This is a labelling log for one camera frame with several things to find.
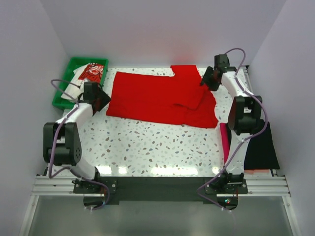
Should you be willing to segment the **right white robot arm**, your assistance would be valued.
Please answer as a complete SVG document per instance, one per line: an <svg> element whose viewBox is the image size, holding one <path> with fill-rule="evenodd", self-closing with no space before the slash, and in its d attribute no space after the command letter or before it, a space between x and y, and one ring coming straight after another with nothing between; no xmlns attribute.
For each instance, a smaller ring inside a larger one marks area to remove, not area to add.
<svg viewBox="0 0 315 236"><path fill-rule="evenodd" d="M230 66L227 54L214 57L214 67L207 67L201 80L210 91L217 91L224 86L232 98L228 116L228 127L231 130L229 155L222 170L207 184L219 183L224 193L231 193L244 178L244 162L250 139L258 136L261 122L262 98L254 95L238 78L239 68Z"/></svg>

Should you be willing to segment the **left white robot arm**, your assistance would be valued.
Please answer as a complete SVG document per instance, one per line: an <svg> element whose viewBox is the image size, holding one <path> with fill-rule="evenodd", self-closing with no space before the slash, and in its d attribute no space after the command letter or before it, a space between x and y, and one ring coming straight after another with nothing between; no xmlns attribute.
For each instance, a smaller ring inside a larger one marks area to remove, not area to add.
<svg viewBox="0 0 315 236"><path fill-rule="evenodd" d="M84 82L83 91L73 99L73 108L56 122L43 127L43 158L49 164L48 177L54 178L64 170L85 181L91 193L102 187L99 171L82 157L79 128L96 113L100 112L111 98L97 82Z"/></svg>

